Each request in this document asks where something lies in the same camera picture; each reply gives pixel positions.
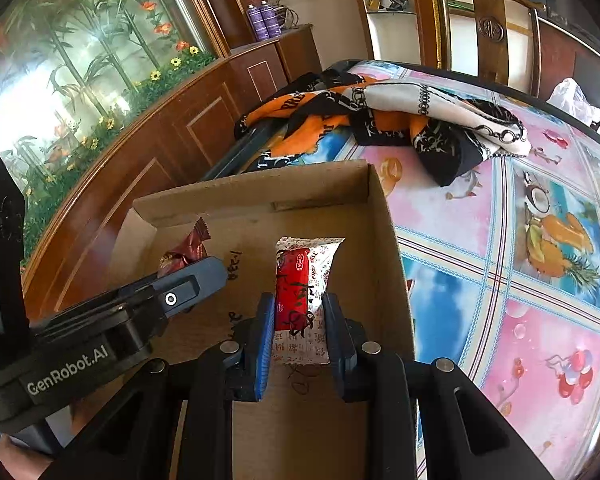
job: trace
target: chair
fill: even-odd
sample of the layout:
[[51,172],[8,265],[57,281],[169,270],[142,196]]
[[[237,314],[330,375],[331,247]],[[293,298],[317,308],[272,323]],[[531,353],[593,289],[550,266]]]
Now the chair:
[[[531,94],[538,96],[540,85],[540,39],[538,10],[544,4],[529,0],[512,0],[529,9],[531,16],[534,60],[531,75]],[[451,70],[451,26],[447,0],[437,0],[440,24],[439,37],[442,41],[441,66]],[[507,43],[507,20],[504,0],[474,0],[474,12],[463,15],[475,17],[475,30],[478,37],[478,78],[496,83],[509,84],[509,49]]]

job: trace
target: spray can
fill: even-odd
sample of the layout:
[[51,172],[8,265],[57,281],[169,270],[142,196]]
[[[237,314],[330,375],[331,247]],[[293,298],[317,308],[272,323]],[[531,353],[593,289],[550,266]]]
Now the spray can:
[[256,39],[258,41],[268,40],[269,33],[267,32],[267,26],[264,23],[260,9],[253,5],[249,5],[247,8],[247,15],[251,22],[251,27],[253,27],[253,31],[256,33]]
[[273,6],[263,0],[262,5],[260,6],[260,12],[262,13],[269,37],[277,38],[278,36],[282,35],[282,32],[280,31],[280,24],[278,23],[278,18],[276,16],[276,11],[274,10]]

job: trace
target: red candy wrapper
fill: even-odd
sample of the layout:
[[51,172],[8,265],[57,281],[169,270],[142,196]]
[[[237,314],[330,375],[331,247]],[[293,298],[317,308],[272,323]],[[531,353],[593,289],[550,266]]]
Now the red candy wrapper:
[[193,231],[187,235],[184,241],[171,251],[164,253],[158,267],[158,278],[206,258],[206,249],[202,242],[210,238],[205,221],[199,218]]
[[344,238],[281,238],[276,244],[274,362],[329,363],[322,295],[331,262]]

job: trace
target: scarf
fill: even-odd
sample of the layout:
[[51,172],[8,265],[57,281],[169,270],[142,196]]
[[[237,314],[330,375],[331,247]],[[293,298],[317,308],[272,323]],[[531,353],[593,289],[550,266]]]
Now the scarf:
[[[249,170],[286,166],[340,126],[348,126],[362,146],[413,146],[440,186],[492,156],[527,156],[531,149],[522,122],[491,102],[422,83],[324,74],[301,77],[237,122],[240,138],[262,119],[286,120],[284,134]],[[327,88],[317,89],[321,83]]]

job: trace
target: glass panel with flowers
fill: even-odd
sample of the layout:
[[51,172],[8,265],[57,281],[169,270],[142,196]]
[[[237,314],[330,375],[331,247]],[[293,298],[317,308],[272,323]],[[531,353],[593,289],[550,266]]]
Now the glass panel with flowers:
[[26,259],[120,131],[215,58],[190,0],[11,3],[0,17],[0,155],[26,197]]

